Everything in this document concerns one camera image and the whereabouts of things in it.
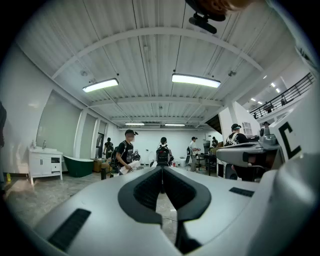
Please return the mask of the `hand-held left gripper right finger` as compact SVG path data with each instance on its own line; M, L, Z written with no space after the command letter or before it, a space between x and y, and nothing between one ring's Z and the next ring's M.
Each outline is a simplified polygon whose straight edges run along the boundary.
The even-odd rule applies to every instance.
M177 212L175 245L163 256L252 256L249 252L265 210L259 183L162 169L164 189Z

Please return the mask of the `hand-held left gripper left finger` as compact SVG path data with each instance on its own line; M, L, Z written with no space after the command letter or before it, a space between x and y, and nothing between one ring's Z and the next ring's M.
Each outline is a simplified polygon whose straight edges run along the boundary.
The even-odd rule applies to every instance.
M67 256L182 256L156 212L159 167L88 185L51 210L35 232Z

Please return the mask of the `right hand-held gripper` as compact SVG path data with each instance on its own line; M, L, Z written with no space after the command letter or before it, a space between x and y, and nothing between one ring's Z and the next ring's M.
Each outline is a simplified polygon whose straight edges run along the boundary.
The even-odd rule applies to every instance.
M268 128L260 130L258 142L248 142L221 147L216 158L222 162L246 166L242 175L262 175L279 169L284 163L312 156L308 164L320 167L320 106L299 104L282 115Z

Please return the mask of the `black metal table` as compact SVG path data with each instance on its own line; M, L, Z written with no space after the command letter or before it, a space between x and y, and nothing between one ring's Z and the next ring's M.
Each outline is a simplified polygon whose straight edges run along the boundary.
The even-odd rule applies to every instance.
M205 170L209 176L217 173L217 158L215 154L201 153L197 157L198 168L201 170L205 167Z

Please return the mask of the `small cardboard box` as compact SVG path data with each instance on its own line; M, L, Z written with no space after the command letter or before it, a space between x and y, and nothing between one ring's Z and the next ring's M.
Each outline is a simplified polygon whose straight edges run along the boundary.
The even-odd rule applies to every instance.
M102 163L103 159L102 158L95 158L93 159L93 172L95 173L100 173L102 169Z

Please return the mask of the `green bathtub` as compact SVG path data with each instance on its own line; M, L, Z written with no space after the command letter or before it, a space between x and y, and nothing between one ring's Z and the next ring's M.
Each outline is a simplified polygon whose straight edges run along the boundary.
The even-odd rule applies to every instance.
M65 166L70 176L82 178L92 174L94 161L92 159L63 156Z

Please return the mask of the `white paper roll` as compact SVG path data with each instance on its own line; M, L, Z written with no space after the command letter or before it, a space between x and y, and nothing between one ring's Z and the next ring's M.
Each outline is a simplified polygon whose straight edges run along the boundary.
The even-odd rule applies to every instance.
M129 173L129 172L132 172L132 171L135 171L137 170L139 167L141 166L140 162L138 160L135 160L123 167L121 167L119 169L119 172L123 175Z

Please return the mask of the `dark glass door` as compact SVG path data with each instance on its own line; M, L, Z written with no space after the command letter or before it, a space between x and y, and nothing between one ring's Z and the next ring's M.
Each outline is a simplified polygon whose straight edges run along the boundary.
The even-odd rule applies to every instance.
M98 133L97 134L97 142L96 142L96 152L97 152L97 156L99 158L102 157L102 153L103 153L103 147L104 147L104 134L102 133Z

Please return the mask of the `white vanity cabinet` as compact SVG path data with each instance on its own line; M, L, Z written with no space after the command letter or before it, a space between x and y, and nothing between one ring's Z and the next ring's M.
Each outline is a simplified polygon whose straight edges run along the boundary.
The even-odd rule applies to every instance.
M30 183L34 185L35 178L46 178L62 175L62 156L63 153L56 150L41 147L29 148L28 170Z

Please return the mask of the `narrow grey roller blind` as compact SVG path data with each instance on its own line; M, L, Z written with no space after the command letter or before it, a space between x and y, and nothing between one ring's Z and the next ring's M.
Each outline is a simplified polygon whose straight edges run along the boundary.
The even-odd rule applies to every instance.
M92 115L90 114L86 115L82 136L81 136L81 144L80 144L79 156L81 159L91 158L92 140L93 140L96 120L97 119Z

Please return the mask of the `black balcony railing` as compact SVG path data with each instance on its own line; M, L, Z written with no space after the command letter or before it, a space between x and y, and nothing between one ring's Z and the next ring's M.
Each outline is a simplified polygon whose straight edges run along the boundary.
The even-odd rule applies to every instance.
M315 82L315 77L309 72L302 79L300 79L293 86L280 93L278 96L273 98L266 103L263 103L259 107L255 107L248 112L257 120L263 116L270 114L278 110L281 107L293 102L298 97L303 96Z

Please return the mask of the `wide grey roller blind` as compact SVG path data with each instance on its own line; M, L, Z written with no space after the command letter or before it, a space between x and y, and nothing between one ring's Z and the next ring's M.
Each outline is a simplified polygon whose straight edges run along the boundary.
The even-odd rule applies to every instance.
M43 109L36 136L36 145L56 149L72 157L81 110L55 91L50 93Z

